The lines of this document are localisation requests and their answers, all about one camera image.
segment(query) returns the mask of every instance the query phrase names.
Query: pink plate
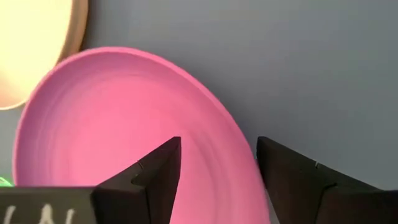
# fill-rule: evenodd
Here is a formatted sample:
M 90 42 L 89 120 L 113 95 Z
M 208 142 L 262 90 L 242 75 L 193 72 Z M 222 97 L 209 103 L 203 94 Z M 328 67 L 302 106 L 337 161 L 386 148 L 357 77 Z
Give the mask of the pink plate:
M 172 224 L 267 224 L 264 186 L 223 105 L 174 64 L 105 47 L 58 64 L 17 130 L 17 185 L 96 185 L 173 136 L 182 170 Z

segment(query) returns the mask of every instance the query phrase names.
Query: cream plate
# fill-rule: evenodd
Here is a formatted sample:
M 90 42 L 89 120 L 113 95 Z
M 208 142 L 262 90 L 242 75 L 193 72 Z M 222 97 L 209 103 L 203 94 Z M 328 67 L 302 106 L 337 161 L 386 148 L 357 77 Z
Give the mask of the cream plate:
M 77 52 L 87 0 L 1 0 L 0 110 L 23 104 L 42 77 Z

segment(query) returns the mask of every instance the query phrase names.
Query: plate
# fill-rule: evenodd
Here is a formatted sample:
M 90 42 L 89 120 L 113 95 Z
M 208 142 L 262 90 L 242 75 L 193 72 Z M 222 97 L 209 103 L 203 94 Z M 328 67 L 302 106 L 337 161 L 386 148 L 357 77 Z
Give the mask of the plate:
M 87 50 L 45 77 L 17 130 L 15 184 L 96 185 L 173 136 L 182 137 L 182 170 L 172 224 L 269 223 L 231 115 L 187 72 L 136 49 Z
M 55 64 L 80 48 L 88 0 L 3 0 L 0 110 L 26 102 Z

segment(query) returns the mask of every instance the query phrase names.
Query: green object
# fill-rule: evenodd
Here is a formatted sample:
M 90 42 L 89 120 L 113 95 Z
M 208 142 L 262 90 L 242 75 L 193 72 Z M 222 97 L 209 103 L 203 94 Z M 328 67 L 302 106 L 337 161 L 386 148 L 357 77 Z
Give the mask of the green object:
M 13 184 L 0 177 L 0 187 L 13 187 Z

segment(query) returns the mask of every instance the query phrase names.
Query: gray background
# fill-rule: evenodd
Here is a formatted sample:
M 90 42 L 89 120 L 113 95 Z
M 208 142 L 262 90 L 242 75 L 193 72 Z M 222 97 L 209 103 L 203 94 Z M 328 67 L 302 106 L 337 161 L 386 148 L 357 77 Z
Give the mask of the gray background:
M 92 0 L 83 48 L 137 47 L 204 83 L 254 147 L 268 136 L 398 188 L 398 1 Z M 11 174 L 20 110 L 0 112 Z

